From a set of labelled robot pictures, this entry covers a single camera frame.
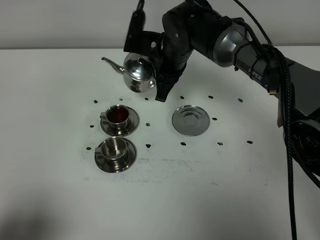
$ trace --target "stainless steel cup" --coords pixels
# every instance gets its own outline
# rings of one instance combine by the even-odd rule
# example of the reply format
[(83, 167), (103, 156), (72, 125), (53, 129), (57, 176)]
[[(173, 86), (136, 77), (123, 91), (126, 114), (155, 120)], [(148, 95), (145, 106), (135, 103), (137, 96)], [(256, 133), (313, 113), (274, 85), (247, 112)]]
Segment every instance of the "stainless steel cup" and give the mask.
[(106, 112), (102, 112), (100, 118), (105, 120), (110, 128), (118, 131), (124, 131), (132, 125), (130, 112), (126, 106), (117, 104), (109, 107)]
[(125, 140), (119, 136), (112, 136), (107, 138), (100, 147), (97, 147), (94, 153), (101, 155), (116, 172), (126, 164), (127, 151)]

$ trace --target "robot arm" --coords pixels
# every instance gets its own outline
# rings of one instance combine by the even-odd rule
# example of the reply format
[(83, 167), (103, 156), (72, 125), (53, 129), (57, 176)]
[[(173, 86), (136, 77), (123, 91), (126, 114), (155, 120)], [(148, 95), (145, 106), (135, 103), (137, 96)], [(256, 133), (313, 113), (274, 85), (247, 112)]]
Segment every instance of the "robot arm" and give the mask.
[[(206, 0), (186, 0), (163, 15), (164, 32), (144, 31), (140, 1), (132, 14), (125, 52), (151, 58), (156, 100), (165, 102), (193, 50), (221, 67), (234, 66), (281, 100), (282, 66), (274, 48), (261, 45), (242, 18), (221, 16)], [(286, 59), (293, 85), (292, 135), (305, 165), (320, 175), (320, 72)]]

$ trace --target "white table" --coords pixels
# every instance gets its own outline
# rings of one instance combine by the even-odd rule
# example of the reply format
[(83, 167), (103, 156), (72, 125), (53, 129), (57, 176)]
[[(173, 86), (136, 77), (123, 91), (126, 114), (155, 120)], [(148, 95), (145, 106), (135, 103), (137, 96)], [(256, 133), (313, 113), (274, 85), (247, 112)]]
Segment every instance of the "white table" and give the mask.
[[(318, 46), (279, 49), (320, 69)], [(158, 102), (155, 89), (131, 92), (101, 61), (125, 56), (121, 49), (0, 51), (0, 220), (41, 209), (46, 240), (291, 239), (278, 100), (194, 51)], [(112, 174), (96, 166), (94, 149), (107, 138), (100, 113), (114, 104), (134, 108), (140, 125), (127, 137), (135, 163)], [(217, 118), (200, 136), (171, 124), (187, 104)], [(296, 163), (294, 181), (298, 239), (318, 240), (320, 190)]]

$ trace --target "black cable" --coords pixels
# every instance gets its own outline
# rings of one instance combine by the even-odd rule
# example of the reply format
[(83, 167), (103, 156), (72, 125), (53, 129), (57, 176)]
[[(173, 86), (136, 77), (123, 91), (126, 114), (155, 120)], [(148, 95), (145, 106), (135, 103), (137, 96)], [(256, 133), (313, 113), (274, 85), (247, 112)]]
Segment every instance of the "black cable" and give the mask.
[(243, 20), (240, 20), (239, 18), (232, 18), (231, 19), (232, 22), (234, 22), (235, 24), (238, 24), (240, 26), (243, 26), (247, 31), (248, 33), (250, 34), (251, 38), (252, 38), (252, 42), (254, 44), (254, 46), (256, 47), (256, 52), (259, 54), (259, 55), (262, 55), (266, 49), (262, 46), (262, 44), (259, 42), (255, 32), (252, 30), (252, 28), (249, 26), (249, 24), (247, 24), (246, 22), (244, 22)]
[(259, 30), (262, 32), (262, 34), (263, 34), (264, 38), (266, 39), (266, 41), (268, 42), (268, 44), (270, 46), (272, 46), (273, 44), (272, 44), (270, 38), (268, 37), (268, 35), (266, 34), (265, 30), (260, 25), (260, 23), (257, 21), (257, 19), (251, 14), (251, 12), (238, 0), (233, 0), (233, 1), (235, 1), (246, 12), (246, 14), (249, 15), (249, 17), (254, 21), (254, 23), (258, 26)]
[(288, 195), (289, 195), (289, 211), (291, 220), (291, 235), (293, 240), (297, 240), (297, 227), (296, 227), (296, 215), (295, 215), (295, 198), (294, 198), (294, 169), (292, 158), (292, 82), (290, 76), (290, 70), (285, 56), (276, 48), (273, 48), (278, 56), (281, 66), (282, 74), (281, 78), (281, 101), (284, 101), (284, 107), (281, 108), (283, 129), (285, 135), (286, 145), (286, 157), (287, 157), (287, 170), (288, 170)]

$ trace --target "silver teapot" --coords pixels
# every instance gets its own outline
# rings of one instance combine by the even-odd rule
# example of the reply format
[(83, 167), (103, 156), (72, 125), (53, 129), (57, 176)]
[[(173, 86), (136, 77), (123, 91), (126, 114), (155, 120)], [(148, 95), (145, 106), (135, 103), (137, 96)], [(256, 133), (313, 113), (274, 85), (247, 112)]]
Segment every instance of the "silver teapot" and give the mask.
[(127, 87), (136, 93), (146, 92), (156, 84), (153, 78), (152, 62), (147, 56), (131, 52), (125, 57), (123, 66), (106, 57), (103, 57), (102, 60), (110, 64), (118, 74), (123, 75)]

